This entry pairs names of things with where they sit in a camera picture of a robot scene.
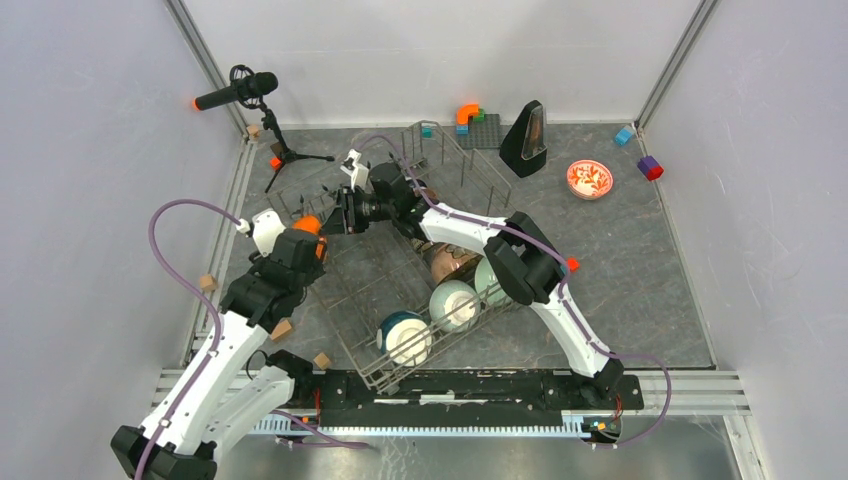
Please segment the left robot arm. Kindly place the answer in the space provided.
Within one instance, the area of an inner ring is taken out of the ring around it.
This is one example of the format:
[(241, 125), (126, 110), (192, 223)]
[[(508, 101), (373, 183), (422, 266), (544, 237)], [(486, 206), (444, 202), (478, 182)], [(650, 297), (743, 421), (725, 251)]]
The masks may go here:
[(214, 329), (141, 425), (122, 426), (111, 440), (133, 479), (212, 479), (223, 456), (273, 408), (302, 407), (313, 397), (310, 363), (282, 353), (237, 394), (223, 398), (251, 355), (324, 273), (327, 244), (316, 217), (285, 226), (266, 210), (250, 226), (258, 252), (213, 308)]

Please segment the white bowl orange pattern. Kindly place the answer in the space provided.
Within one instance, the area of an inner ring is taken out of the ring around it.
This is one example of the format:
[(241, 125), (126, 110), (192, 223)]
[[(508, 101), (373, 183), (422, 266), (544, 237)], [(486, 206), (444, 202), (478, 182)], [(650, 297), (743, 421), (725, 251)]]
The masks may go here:
[(571, 193), (584, 200), (598, 200), (614, 186), (611, 171), (604, 164), (590, 159), (572, 163), (566, 172), (566, 182)]

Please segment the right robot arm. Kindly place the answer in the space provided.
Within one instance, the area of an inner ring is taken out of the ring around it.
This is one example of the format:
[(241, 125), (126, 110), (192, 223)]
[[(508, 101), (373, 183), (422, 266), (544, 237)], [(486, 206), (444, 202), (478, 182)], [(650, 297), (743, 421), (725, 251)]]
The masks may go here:
[(570, 269), (536, 222), (523, 212), (488, 217), (433, 202), (414, 173), (398, 164), (373, 168), (349, 157), (348, 176), (335, 195), (336, 207), (323, 234), (358, 234), (389, 222), (407, 238), (444, 243), (483, 256), (501, 291), (531, 308), (566, 354), (580, 400), (602, 408), (618, 393), (624, 367), (594, 333), (570, 293)]

